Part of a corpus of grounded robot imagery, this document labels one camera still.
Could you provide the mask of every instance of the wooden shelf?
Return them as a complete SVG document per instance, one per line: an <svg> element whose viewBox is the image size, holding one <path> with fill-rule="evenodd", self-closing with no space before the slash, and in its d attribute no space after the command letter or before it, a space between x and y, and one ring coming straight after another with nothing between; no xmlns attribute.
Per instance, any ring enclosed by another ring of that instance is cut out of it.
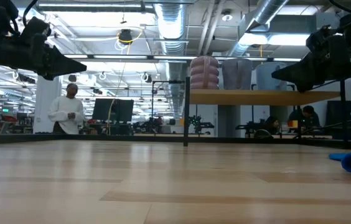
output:
<svg viewBox="0 0 351 224"><path fill-rule="evenodd" d="M337 91L190 90L192 105L306 105L337 98Z"/></svg>

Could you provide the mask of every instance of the computer monitor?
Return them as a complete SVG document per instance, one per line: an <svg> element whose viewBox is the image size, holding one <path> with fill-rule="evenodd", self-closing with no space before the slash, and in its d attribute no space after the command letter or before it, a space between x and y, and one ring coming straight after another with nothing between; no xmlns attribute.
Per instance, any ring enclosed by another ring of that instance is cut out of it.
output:
<svg viewBox="0 0 351 224"><path fill-rule="evenodd" d="M133 116L134 100L116 100L116 99L96 99L93 111L93 119L106 121L108 120L109 110L111 108L111 121L131 121Z"/></svg>

